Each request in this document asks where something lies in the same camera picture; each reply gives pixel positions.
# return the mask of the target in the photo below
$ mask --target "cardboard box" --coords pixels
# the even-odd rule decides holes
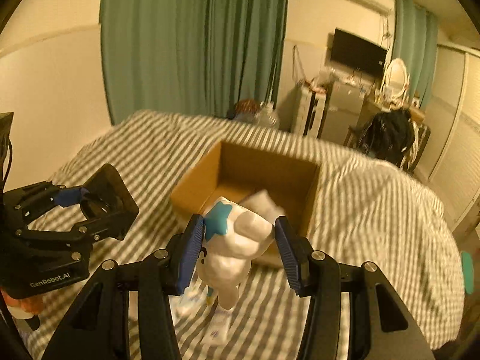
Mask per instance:
[[[297,232],[305,236],[311,224],[320,167],[294,159],[228,142],[217,143],[177,183],[170,196],[181,226],[192,214],[203,214],[220,196],[238,203],[260,190],[285,210]],[[275,242],[256,263],[281,267]]]

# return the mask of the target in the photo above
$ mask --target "white wall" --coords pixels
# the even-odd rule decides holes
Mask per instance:
[[[395,30],[395,0],[391,0],[390,33]],[[277,99],[281,128],[288,130],[294,105],[295,83],[292,79],[292,47],[297,44],[308,79],[324,65],[329,35],[335,28],[352,32],[380,44],[383,34],[382,16],[349,0],[289,0],[286,17],[286,41]]]
[[[0,55],[39,37],[98,24],[99,7],[100,0],[22,0],[0,33]]]
[[[107,132],[100,25],[0,58],[0,112],[14,112],[6,190],[47,179]]]
[[[438,39],[437,39],[437,42],[438,43],[445,43],[445,42],[451,42],[452,40],[450,39],[450,37],[447,35],[447,33],[442,29],[442,28],[438,28]]]
[[[100,0],[22,0],[0,34],[0,112],[14,112],[6,190],[48,178],[110,126]]]
[[[462,36],[461,34],[457,34],[452,37],[451,41],[453,43],[457,43],[465,47],[470,47],[470,48],[480,50],[480,40],[477,40],[475,42],[474,40],[472,40],[471,37],[466,37],[466,36]]]

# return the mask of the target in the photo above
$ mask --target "striped bedsheet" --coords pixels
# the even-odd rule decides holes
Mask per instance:
[[[90,273],[106,259],[143,259],[181,229],[169,202],[175,183],[217,141],[228,140],[321,165],[314,226],[308,238],[338,262],[376,262],[416,319],[432,349],[457,336],[463,309],[459,253],[443,205],[428,188],[383,161],[317,139],[207,116],[141,111],[86,145],[52,180],[85,182],[102,164],[113,164],[140,207],[123,241],[94,245]],[[78,207],[56,208],[34,223],[38,230],[69,230],[83,220]],[[35,360],[84,282],[45,294],[41,326],[27,339]],[[203,346],[211,316],[202,307],[175,326],[184,359],[295,359],[308,298],[298,298],[283,270],[254,266],[241,286],[229,342]],[[338,359],[347,358],[349,301],[342,297]],[[130,324],[130,353],[140,359],[138,325]]]

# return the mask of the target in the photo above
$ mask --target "green curtain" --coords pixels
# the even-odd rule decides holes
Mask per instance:
[[[287,0],[101,0],[114,123],[139,109],[225,116],[277,97]]]
[[[420,95],[425,109],[431,95],[437,56],[437,17],[413,0],[395,0],[393,58],[402,58],[410,74],[409,95]]]

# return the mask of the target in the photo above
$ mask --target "blue gripper pad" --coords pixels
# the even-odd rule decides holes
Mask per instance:
[[[180,294],[183,294],[185,288],[190,285],[191,277],[194,275],[204,232],[203,217],[199,214],[192,215],[179,245],[183,250],[178,265],[177,291]]]
[[[277,241],[278,251],[282,258],[283,268],[289,285],[297,294],[302,288],[300,276],[300,264],[295,256],[293,240],[298,238],[291,228],[289,221],[285,216],[279,216],[275,220],[275,240]]]
[[[70,207],[79,204],[83,196],[87,193],[84,187],[73,187],[65,190],[60,190],[53,198],[53,202],[61,207]]]

